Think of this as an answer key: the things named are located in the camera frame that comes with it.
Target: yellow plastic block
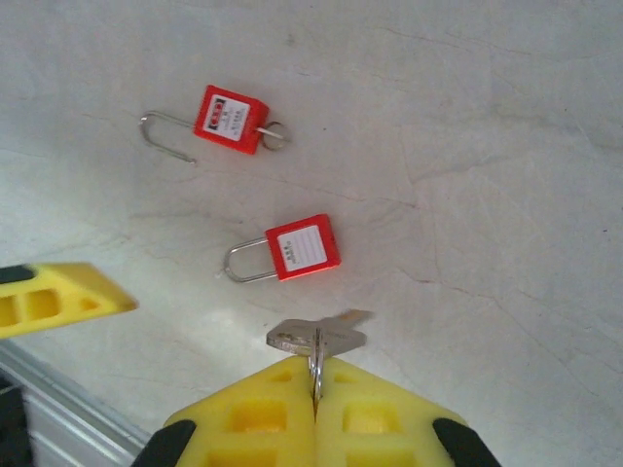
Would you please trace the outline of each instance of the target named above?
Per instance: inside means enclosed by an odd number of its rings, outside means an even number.
[[[197,424],[176,467],[312,467],[308,361],[292,357],[174,414]]]
[[[316,465],[455,467],[432,422],[458,415],[337,358],[324,363]]]
[[[464,421],[332,358],[314,420],[308,360],[291,357],[176,413],[197,424],[176,467],[454,467],[432,422]]]
[[[0,269],[0,339],[136,307],[130,295],[87,263]]]

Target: padlock shackle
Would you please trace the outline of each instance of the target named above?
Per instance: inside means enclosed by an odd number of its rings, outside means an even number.
[[[232,255],[239,250],[243,250],[244,248],[250,248],[251,246],[261,245],[263,243],[267,243],[268,240],[264,237],[255,238],[254,240],[246,241],[245,243],[240,243],[236,246],[233,246],[228,250],[225,254],[225,258],[223,259],[223,270],[227,274],[227,276],[232,279],[234,282],[238,282],[240,284],[245,284],[247,282],[255,282],[256,280],[269,279],[271,277],[276,277],[276,271],[271,272],[262,272],[261,274],[249,275],[247,277],[241,277],[232,271],[232,267],[230,266],[230,259]]]
[[[156,110],[150,110],[140,118],[138,128],[140,129],[140,134],[143,136],[143,140],[145,140],[145,143],[147,143],[148,146],[153,146],[159,151],[162,151],[163,153],[168,154],[169,156],[173,156],[174,158],[180,159],[184,162],[197,163],[196,159],[193,159],[190,156],[185,155],[184,153],[180,153],[179,151],[175,151],[174,149],[167,148],[167,146],[163,146],[162,144],[155,142],[149,135],[149,128],[147,123],[150,119],[162,119],[167,122],[171,122],[172,124],[183,126],[185,128],[192,128],[193,124],[191,122],[177,119]]]

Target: key ring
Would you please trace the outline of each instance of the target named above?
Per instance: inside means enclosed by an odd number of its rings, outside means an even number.
[[[324,336],[322,328],[316,328],[310,354],[311,396],[314,411],[322,397],[322,372],[324,370]]]

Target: black rubber tip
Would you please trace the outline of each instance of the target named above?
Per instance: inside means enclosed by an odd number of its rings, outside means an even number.
[[[432,426],[457,467],[501,467],[471,428],[448,418],[437,418]]]
[[[197,428],[192,420],[180,420],[154,433],[131,467],[175,467]]]
[[[9,266],[8,268],[0,268],[0,284],[9,284],[11,282],[21,282],[34,278],[35,271],[27,265]]]

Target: red padlock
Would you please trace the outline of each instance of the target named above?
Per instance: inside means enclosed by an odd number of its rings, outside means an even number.
[[[241,249],[262,243],[269,244],[275,271],[245,277],[234,273],[230,266],[232,255]],[[277,277],[279,280],[293,279],[320,270],[335,268],[341,262],[329,216],[318,214],[308,219],[268,229],[265,237],[246,241],[230,248],[225,255],[223,269],[234,282],[244,283],[269,277]]]
[[[196,136],[253,155],[260,141],[265,148],[276,151],[289,140],[287,129],[283,124],[279,122],[266,124],[268,115],[269,107],[262,101],[210,85],[205,90],[202,106],[194,124],[162,112],[150,111],[140,119],[139,127],[148,145],[182,161],[195,163],[197,160],[154,142],[147,130],[148,121],[160,118],[176,125],[191,127]]]

